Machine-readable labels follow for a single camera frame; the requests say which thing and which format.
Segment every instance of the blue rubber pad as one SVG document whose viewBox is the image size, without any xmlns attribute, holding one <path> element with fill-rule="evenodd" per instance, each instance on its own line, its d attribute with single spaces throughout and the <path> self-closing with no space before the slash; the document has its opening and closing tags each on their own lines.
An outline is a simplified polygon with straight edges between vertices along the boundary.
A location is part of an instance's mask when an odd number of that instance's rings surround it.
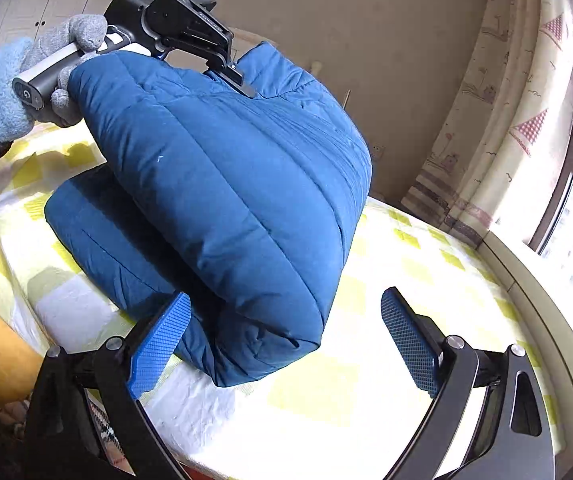
<svg viewBox="0 0 573 480">
<path fill-rule="evenodd" d="M 155 387 L 189 321 L 191 300 L 182 292 L 169 304 L 132 357 L 131 377 L 126 386 L 134 399 Z"/>
<path fill-rule="evenodd" d="M 388 289 L 381 296 L 381 318 L 389 329 L 415 386 L 428 392 L 434 399 L 441 386 L 437 375 L 439 357 L 419 332 L 392 289 Z"/>
</svg>

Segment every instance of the yellow checkered bed sheet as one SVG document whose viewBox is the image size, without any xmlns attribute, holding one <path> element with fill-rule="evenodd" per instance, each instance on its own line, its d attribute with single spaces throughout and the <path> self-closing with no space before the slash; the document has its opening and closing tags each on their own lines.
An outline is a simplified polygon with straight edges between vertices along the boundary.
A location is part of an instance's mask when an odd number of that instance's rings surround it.
<svg viewBox="0 0 573 480">
<path fill-rule="evenodd" d="M 96 348 L 132 322 L 84 276 L 44 220 L 57 186 L 103 161 L 84 123 L 36 126 L 0 160 L 0 316 L 33 348 Z M 423 418 L 416 389 L 380 317 L 397 286 L 413 309 L 471 346 L 524 346 L 544 393 L 554 447 L 564 446 L 537 347 L 476 251 L 369 199 L 319 351 L 235 388 L 215 388 L 173 359 L 142 402 L 167 445 L 217 479 L 381 479 Z M 442 472 L 457 467 L 477 421 L 476 391 Z"/>
</svg>

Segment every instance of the light blue fuzzy glove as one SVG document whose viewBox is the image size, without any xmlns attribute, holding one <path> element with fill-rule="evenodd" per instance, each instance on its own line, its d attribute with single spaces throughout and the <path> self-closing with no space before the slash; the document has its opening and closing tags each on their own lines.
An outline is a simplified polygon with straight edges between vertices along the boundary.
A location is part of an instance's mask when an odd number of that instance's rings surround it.
<svg viewBox="0 0 573 480">
<path fill-rule="evenodd" d="M 25 106 L 13 92 L 11 84 L 15 76 L 73 41 L 88 53 L 77 64 L 95 57 L 95 51 L 105 35 L 104 16 L 78 14 L 50 28 L 35 41 L 20 38 L 0 48 L 0 143 L 25 136 L 36 120 L 52 121 L 58 126 L 72 126 L 82 120 L 79 108 L 69 99 L 67 92 L 69 75 L 74 66 L 65 68 L 58 76 L 58 86 L 51 97 L 54 113 L 50 113 L 50 110 L 37 112 Z"/>
</svg>

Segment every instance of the gray knit glove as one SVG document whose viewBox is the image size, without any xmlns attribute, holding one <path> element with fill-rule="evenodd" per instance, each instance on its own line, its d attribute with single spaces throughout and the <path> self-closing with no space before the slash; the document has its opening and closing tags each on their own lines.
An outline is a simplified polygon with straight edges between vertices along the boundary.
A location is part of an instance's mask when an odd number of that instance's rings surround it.
<svg viewBox="0 0 573 480">
<path fill-rule="evenodd" d="M 78 14 L 50 28 L 37 40 L 20 38 L 0 48 L 0 143 L 28 134 L 35 121 L 54 122 L 66 127 L 82 120 L 78 106 L 69 99 L 69 76 L 74 66 L 63 69 L 57 89 L 51 95 L 52 110 L 25 106 L 12 89 L 15 76 L 36 65 L 73 41 L 84 52 L 78 63 L 95 57 L 106 35 L 106 18 L 101 14 Z"/>
</svg>

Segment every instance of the patterned curtain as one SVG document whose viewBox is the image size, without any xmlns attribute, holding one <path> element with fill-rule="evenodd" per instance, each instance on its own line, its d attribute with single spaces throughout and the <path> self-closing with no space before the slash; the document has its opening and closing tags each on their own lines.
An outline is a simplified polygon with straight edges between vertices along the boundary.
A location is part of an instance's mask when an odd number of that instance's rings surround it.
<svg viewBox="0 0 573 480">
<path fill-rule="evenodd" d="M 573 0 L 488 0 L 460 91 L 402 205 L 473 246 L 501 218 L 530 239 L 568 147 L 572 75 Z"/>
</svg>

